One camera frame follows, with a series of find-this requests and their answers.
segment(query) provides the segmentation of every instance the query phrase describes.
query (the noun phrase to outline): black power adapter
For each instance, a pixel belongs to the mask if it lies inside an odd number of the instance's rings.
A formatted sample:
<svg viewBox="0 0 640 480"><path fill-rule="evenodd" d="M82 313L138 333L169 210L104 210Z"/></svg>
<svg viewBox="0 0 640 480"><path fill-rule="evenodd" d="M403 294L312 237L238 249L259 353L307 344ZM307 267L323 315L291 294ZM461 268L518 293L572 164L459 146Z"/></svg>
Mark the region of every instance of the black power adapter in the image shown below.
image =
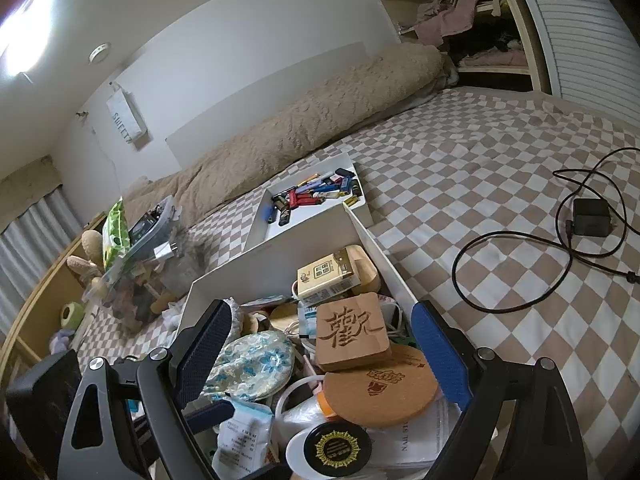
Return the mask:
<svg viewBox="0 0 640 480"><path fill-rule="evenodd" d="M611 232L609 204L601 198L574 198L574 234L606 238Z"/></svg>

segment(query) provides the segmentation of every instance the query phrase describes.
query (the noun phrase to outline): checkered bedsheet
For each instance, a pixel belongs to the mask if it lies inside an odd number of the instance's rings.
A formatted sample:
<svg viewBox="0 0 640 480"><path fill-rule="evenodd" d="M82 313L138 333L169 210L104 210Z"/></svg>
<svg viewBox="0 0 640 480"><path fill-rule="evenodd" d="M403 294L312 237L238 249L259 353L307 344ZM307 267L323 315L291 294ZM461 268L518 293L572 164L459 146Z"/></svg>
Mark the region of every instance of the checkered bedsheet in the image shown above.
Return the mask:
<svg viewBox="0 0 640 480"><path fill-rule="evenodd" d="M575 263L543 303L496 316L463 303L450 270L460 248L489 231L510 229L555 239L554 213L568 187L552 171L592 167L615 148L639 144L634 134L607 120L565 114L545 100L447 90L293 164L191 228L188 239L202 246L209 269L238 256L264 187L318 160L347 153L358 165L374 218L370 232L415 295L429 298L473 343L494 348L506 360L532 363L549 356L556 362L582 431L590 478L600 478L640 422L640 285ZM614 158L603 171L621 187L629 221L637 224L640 164L635 153ZM605 189L604 184L593 185ZM612 189L605 195L617 199ZM601 246L582 239L577 248L608 248L620 231L619 225ZM566 254L555 248L494 238L463 259L458 276L476 303L506 307L539 296L566 261ZM640 237L629 234L622 250L603 263L638 272ZM81 367L95 355L113 360L144 354L166 344L168 336L159 319L127 338L100 313L81 348ZM505 436L501 431L485 464L495 464L495 450Z"/></svg>

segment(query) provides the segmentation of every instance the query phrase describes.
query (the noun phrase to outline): beige blanket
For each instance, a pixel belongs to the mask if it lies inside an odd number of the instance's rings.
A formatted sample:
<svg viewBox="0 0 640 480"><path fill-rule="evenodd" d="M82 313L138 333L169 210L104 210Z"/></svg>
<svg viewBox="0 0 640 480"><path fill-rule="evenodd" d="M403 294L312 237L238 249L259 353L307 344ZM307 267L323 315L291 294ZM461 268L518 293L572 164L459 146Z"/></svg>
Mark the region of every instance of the beige blanket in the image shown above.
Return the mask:
<svg viewBox="0 0 640 480"><path fill-rule="evenodd" d="M430 83L443 65L434 46L403 43L313 88L273 117L229 139L187 170L125 198L129 225L165 196L188 228L316 150L341 132Z"/></svg>

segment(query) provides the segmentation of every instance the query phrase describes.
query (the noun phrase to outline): paper document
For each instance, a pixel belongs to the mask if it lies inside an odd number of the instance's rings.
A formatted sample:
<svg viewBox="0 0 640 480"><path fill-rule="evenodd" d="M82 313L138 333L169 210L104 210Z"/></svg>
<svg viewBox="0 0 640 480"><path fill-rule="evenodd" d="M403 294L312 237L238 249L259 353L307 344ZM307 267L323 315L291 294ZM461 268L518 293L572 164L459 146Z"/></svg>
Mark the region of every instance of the paper document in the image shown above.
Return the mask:
<svg viewBox="0 0 640 480"><path fill-rule="evenodd" d="M438 457L458 420L458 407L440 397L418 416L391 428L369 428L373 450L369 465L413 467Z"/></svg>

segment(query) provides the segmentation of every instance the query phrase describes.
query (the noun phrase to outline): blue floral pouch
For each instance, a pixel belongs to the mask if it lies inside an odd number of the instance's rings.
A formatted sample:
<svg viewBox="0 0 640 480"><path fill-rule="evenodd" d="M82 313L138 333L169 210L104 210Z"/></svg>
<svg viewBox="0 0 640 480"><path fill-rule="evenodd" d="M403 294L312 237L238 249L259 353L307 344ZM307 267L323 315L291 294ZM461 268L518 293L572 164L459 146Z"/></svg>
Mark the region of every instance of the blue floral pouch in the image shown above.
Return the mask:
<svg viewBox="0 0 640 480"><path fill-rule="evenodd" d="M293 345L279 330L249 334L226 345L216 359L202 394L254 401L283 388L293 371Z"/></svg>

